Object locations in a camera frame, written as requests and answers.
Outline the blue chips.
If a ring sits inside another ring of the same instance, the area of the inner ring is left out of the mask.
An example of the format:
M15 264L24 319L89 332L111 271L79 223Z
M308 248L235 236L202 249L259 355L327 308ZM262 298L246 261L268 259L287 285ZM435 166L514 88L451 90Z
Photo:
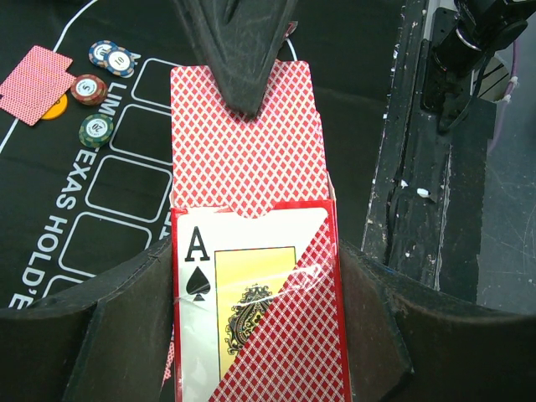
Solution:
M89 48L88 58L93 65L121 78L134 74L135 59L132 53L110 40L94 42Z

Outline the yellow big blind button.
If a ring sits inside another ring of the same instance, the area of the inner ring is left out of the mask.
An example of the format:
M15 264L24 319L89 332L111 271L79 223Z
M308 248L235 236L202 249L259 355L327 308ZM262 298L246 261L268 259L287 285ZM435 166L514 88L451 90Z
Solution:
M68 103L68 96L66 94L63 94L41 117L41 119L44 121L50 121L58 118L65 113Z

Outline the red playing card deck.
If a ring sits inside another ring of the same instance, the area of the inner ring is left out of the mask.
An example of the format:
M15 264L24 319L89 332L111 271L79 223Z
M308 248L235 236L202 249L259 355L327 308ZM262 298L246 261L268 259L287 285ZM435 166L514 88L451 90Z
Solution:
M224 103L207 66L178 66L170 84L176 400L350 400L309 65L276 62L254 118Z

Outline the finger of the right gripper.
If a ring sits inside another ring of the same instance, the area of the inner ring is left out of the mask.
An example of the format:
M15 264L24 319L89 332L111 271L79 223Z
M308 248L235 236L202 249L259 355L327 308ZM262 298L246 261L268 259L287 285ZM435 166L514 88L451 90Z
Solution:
M225 104L258 115L295 1L174 1L176 14Z

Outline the green chip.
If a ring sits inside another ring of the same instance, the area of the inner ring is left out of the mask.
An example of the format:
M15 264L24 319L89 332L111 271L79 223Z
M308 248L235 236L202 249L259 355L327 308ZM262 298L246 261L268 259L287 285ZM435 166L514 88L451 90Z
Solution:
M82 145L99 148L108 143L113 131L113 120L107 115L97 113L87 116L82 121L78 137Z

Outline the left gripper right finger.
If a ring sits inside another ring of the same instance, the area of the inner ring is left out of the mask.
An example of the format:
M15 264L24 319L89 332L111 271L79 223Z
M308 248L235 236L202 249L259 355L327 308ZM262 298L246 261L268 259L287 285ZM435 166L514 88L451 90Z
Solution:
M355 401L532 401L535 318L462 301L339 246Z

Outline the red chip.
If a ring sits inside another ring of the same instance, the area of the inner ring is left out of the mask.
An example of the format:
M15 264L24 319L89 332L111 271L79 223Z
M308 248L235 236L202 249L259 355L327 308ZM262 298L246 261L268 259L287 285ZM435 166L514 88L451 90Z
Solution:
M97 106L107 97L107 84L96 75L84 74L76 78L70 87L71 95L81 104Z

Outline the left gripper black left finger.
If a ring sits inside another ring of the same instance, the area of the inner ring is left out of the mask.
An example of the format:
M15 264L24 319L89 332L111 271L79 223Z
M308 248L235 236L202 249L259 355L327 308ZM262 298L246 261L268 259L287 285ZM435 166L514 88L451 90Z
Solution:
M173 322L166 238L22 310L1 310L3 401L157 401Z

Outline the red cards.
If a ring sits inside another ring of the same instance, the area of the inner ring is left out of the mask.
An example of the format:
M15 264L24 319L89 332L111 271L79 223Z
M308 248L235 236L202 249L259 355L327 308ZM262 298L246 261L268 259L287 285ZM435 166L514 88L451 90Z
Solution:
M73 60L34 45L1 84L1 109L29 126L35 125L71 87L67 72Z

